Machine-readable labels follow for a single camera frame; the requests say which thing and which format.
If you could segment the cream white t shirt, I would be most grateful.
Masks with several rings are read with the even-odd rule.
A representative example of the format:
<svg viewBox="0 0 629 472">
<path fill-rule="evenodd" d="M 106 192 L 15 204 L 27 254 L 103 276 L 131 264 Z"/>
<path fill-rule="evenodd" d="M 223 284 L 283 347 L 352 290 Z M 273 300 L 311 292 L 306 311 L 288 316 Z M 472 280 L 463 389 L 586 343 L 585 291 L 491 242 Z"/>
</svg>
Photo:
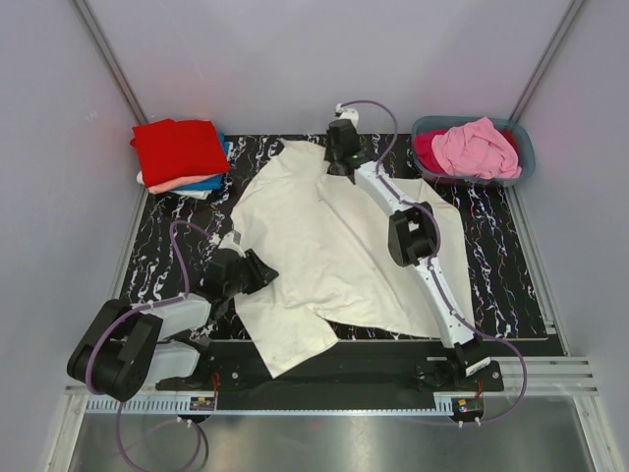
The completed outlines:
<svg viewBox="0 0 629 472">
<path fill-rule="evenodd" d="M 235 300 L 265 367 L 279 377 L 336 344 L 334 324 L 430 337 L 474 338 L 474 309 L 459 210 L 423 180 L 394 179 L 399 199 L 370 196 L 369 181 L 332 176 L 322 147 L 285 142 L 232 211 L 242 248 L 276 272 Z M 400 266 L 389 216 L 427 205 L 440 232 L 433 258 Z"/>
</svg>

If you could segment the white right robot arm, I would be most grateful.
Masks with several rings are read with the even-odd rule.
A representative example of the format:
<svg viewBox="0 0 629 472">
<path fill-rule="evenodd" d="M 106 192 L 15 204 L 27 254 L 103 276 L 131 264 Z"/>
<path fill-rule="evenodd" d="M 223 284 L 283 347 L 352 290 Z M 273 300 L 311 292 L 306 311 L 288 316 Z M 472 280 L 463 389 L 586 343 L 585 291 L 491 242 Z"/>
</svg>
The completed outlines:
<svg viewBox="0 0 629 472">
<path fill-rule="evenodd" d="M 388 217 L 387 249 L 392 261 L 411 274 L 424 294 L 447 349 L 446 377 L 458 389 L 468 389 L 490 364 L 481 337 L 467 324 L 443 274 L 438 252 L 441 237 L 429 205 L 413 202 L 362 152 L 345 154 L 327 149 L 324 161 L 366 192 Z"/>
</svg>

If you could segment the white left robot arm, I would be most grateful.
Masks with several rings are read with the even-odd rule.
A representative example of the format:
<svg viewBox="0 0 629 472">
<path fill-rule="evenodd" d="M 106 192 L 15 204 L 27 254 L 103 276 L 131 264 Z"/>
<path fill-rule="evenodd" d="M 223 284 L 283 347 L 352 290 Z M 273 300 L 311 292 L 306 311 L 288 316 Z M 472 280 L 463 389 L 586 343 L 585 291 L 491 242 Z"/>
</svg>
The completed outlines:
<svg viewBox="0 0 629 472">
<path fill-rule="evenodd" d="M 128 401 L 146 383 L 159 342 L 222 317 L 236 296 L 257 293 L 278 277 L 252 249 L 220 249 L 202 284 L 187 295 L 136 306 L 120 299 L 105 302 L 72 352 L 66 372 L 94 394 Z"/>
</svg>

